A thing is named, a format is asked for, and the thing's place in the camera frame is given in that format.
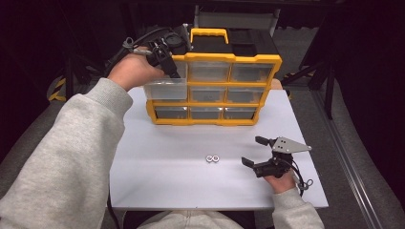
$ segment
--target human hand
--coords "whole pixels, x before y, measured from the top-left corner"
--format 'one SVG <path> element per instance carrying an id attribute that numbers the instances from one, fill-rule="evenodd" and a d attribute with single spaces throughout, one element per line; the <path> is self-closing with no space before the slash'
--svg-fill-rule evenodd
<path id="1" fill-rule="evenodd" d="M 113 67 L 108 78 L 128 92 L 132 88 L 142 86 L 163 76 L 164 72 L 152 67 L 144 55 L 130 53 Z"/>
<path id="2" fill-rule="evenodd" d="M 292 178 L 293 171 L 283 174 L 282 177 L 276 178 L 275 176 L 267 176 L 264 179 L 273 187 L 275 194 L 281 194 L 292 188 L 295 188 L 296 184 L 294 178 Z"/>

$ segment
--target white table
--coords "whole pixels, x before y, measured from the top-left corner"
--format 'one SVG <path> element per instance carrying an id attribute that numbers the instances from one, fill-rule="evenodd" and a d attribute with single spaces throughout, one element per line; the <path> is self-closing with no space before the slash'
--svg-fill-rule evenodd
<path id="1" fill-rule="evenodd" d="M 284 136 L 305 143 L 285 91 L 272 90 L 255 126 L 154 125 L 142 88 L 129 92 L 134 105 L 110 172 L 114 208 L 127 210 L 259 210 L 272 208 L 272 189 L 241 157 L 256 163 L 271 158 L 255 136 Z M 208 155 L 220 157 L 208 163 Z M 327 207 L 309 152 L 294 154 L 304 180 L 313 185 L 304 200 Z"/>

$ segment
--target gray floor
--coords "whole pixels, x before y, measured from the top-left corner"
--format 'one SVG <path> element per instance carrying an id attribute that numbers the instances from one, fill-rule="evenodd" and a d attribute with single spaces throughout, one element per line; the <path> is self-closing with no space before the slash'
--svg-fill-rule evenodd
<path id="1" fill-rule="evenodd" d="M 282 69 L 276 77 L 285 73 L 297 72 L 297 66 L 304 56 L 316 30 L 277 30 L 274 42 L 283 57 Z M 368 228 L 367 221 L 359 207 L 344 170 L 337 156 L 336 147 L 330 132 L 317 109 L 314 92 L 304 87 L 306 78 L 287 87 L 291 91 L 291 106 L 296 114 L 303 136 L 312 146 L 311 156 L 319 173 L 330 207 L 318 209 L 326 228 Z M 52 102 L 51 106 L 31 125 L 11 149 L 0 165 L 0 197 L 6 194 L 27 158 L 43 135 L 52 127 L 62 102 Z M 375 169 L 358 137 L 349 113 L 339 91 L 335 87 L 333 96 L 333 124 L 340 134 L 343 145 L 356 171 L 361 176 L 366 193 L 381 222 L 382 228 L 405 228 L 405 215 L 398 200 L 383 177 Z M 123 213 L 117 212 L 121 219 Z M 271 211 L 256 212 L 257 228 L 271 225 Z M 108 213 L 102 228 L 114 228 Z"/>

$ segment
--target black pants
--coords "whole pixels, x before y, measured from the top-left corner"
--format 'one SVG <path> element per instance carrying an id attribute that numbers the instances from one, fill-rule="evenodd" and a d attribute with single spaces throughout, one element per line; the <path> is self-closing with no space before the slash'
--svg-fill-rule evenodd
<path id="1" fill-rule="evenodd" d="M 138 228 L 149 218 L 159 214 L 159 211 L 128 211 L 124 217 L 123 229 Z M 255 219 L 253 211 L 220 211 L 228 218 L 234 220 L 245 229 L 255 229 Z"/>

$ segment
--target transparent drawer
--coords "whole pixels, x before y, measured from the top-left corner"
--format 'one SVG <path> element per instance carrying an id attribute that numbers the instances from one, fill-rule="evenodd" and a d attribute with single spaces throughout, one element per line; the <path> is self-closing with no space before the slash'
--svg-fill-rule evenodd
<path id="1" fill-rule="evenodd" d="M 170 78 L 166 75 L 162 79 L 154 80 L 143 86 L 148 99 L 186 99 L 187 98 L 187 64 L 175 62 L 181 78 Z"/>
<path id="2" fill-rule="evenodd" d="M 218 107 L 191 107 L 190 114 L 193 119 L 219 119 L 223 108 Z"/>
<path id="3" fill-rule="evenodd" d="M 190 87 L 192 102 L 223 102 L 225 87 Z"/>
<path id="4" fill-rule="evenodd" d="M 187 107 L 155 107 L 157 118 L 187 118 Z"/>
<path id="5" fill-rule="evenodd" d="M 189 77 L 192 81 L 226 81 L 229 66 L 226 62 L 189 62 Z"/>
<path id="6" fill-rule="evenodd" d="M 226 102 L 229 103 L 258 103 L 265 88 L 233 88 L 229 87 Z"/>
<path id="7" fill-rule="evenodd" d="M 272 67 L 272 64 L 235 63 L 232 66 L 230 80 L 242 82 L 266 82 Z"/>
<path id="8" fill-rule="evenodd" d="M 256 108 L 225 108 L 225 119 L 252 119 Z"/>

